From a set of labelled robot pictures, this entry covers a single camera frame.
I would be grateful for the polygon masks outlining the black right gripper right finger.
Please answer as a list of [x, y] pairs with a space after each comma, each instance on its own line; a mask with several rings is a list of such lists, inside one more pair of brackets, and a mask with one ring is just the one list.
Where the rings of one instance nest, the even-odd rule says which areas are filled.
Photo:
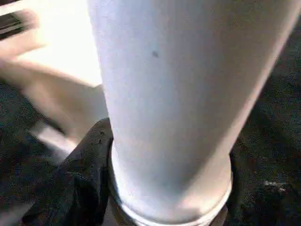
[[283, 144], [237, 141], [230, 152], [233, 187], [224, 226], [299, 226], [301, 154]]

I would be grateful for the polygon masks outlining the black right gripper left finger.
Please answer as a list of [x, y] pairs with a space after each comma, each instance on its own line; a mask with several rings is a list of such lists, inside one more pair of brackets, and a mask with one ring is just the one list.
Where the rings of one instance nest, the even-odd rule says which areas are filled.
[[35, 184], [24, 226], [100, 226], [109, 197], [109, 118], [98, 121], [47, 177]]

